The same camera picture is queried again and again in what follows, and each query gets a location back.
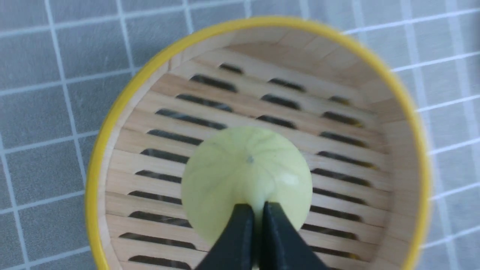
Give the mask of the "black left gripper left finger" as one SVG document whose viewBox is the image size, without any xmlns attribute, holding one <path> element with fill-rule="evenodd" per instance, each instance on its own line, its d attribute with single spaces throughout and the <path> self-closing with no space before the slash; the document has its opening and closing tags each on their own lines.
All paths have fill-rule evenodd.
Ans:
<svg viewBox="0 0 480 270">
<path fill-rule="evenodd" d="M 197 270 L 251 270 L 254 213 L 248 204 L 236 204 L 230 219 Z"/>
</svg>

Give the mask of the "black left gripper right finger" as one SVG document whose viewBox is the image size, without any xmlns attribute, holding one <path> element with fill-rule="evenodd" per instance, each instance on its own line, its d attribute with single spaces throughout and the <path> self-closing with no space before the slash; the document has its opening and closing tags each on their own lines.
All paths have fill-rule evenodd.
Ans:
<svg viewBox="0 0 480 270">
<path fill-rule="evenodd" d="M 261 270 L 328 270 L 293 227 L 281 204 L 266 202 L 262 216 Z"/>
</svg>

